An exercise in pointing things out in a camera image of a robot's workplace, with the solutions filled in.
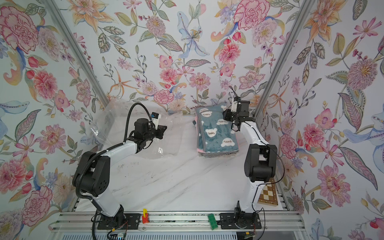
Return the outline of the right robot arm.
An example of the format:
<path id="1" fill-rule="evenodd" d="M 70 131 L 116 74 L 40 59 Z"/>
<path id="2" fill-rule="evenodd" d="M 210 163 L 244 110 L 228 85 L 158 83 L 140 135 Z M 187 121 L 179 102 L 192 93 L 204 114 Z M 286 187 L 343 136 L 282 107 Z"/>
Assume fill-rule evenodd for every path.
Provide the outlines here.
<path id="1" fill-rule="evenodd" d="M 250 116 L 249 105 L 249 101 L 235 97 L 231 108 L 223 112 L 223 117 L 243 134 L 249 144 L 244 163 L 248 185 L 234 208 L 234 220 L 253 223 L 258 215 L 256 205 L 263 188 L 276 174 L 277 147 L 262 137 L 256 121 Z"/>

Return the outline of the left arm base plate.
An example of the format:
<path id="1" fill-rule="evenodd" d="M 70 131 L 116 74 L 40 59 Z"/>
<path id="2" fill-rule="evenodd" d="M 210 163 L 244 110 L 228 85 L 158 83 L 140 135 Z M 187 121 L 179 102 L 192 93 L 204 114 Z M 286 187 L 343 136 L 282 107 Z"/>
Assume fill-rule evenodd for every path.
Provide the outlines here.
<path id="1" fill-rule="evenodd" d="M 137 230 L 139 228 L 141 214 L 126 214 L 117 217 L 101 216 L 97 230 L 112 230 L 122 226 L 123 230 Z"/>

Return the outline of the grey fuzzy blanket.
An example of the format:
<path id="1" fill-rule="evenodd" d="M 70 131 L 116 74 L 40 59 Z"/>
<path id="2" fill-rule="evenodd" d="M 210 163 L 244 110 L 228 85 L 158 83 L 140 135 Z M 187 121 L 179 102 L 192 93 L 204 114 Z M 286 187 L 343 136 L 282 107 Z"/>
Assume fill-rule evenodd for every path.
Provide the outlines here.
<path id="1" fill-rule="evenodd" d="M 198 152 L 199 156 L 205 157 L 205 158 L 219 158 L 219 157 L 226 157 L 237 154 L 239 151 L 229 151 L 229 152 Z"/>

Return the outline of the pink blanket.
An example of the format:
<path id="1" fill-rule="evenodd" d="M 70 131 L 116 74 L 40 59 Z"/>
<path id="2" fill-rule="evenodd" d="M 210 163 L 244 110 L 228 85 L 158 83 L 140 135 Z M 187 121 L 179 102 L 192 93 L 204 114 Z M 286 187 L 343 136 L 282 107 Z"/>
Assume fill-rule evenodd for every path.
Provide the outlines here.
<path id="1" fill-rule="evenodd" d="M 194 124 L 197 130 L 197 150 L 199 153 L 205 153 L 207 148 L 207 134 L 204 130 L 203 124 L 197 117 L 194 119 Z"/>

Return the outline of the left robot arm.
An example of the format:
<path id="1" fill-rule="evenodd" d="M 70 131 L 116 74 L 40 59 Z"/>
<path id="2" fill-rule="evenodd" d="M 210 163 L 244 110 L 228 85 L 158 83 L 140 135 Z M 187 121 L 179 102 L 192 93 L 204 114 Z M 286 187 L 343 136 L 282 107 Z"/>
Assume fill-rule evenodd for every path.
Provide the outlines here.
<path id="1" fill-rule="evenodd" d="M 126 221 L 124 207 L 113 197 L 110 189 L 111 166 L 147 148 L 147 142 L 163 139 L 167 126 L 158 119 L 140 118 L 135 129 L 126 133 L 122 143 L 97 153 L 88 151 L 81 156 L 72 185 L 80 199 L 89 200 L 105 220 L 122 225 Z"/>

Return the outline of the clear plastic vacuum bag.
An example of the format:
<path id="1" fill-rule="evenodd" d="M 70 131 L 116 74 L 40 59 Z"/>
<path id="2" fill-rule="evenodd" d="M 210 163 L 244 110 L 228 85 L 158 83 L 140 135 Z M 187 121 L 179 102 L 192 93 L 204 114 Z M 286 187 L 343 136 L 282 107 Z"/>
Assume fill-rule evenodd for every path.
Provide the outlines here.
<path id="1" fill-rule="evenodd" d="M 135 106 L 129 114 L 133 105 L 134 102 L 125 100 L 110 101 L 106 109 L 91 124 L 91 130 L 96 140 L 104 147 L 119 144 L 123 141 L 124 136 L 129 137 L 131 131 L 135 129 L 136 120 L 149 119 L 148 114 L 155 112 L 162 115 L 159 124 L 168 128 L 162 140 L 154 139 L 152 143 L 148 141 L 147 148 L 138 153 L 138 156 L 155 160 L 177 155 L 185 126 L 182 112 L 177 111 L 175 114 L 168 114 L 160 106 L 144 102 L 143 106 Z"/>

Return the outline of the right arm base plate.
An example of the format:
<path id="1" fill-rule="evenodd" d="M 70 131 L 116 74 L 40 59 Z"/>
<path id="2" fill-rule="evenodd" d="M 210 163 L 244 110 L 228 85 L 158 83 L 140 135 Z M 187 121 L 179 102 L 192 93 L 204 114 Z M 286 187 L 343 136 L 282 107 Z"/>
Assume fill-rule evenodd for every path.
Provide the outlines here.
<path id="1" fill-rule="evenodd" d="M 220 226 L 222 230 L 259 230 L 262 223 L 257 213 L 240 214 L 235 217 L 234 213 L 220 213 Z"/>

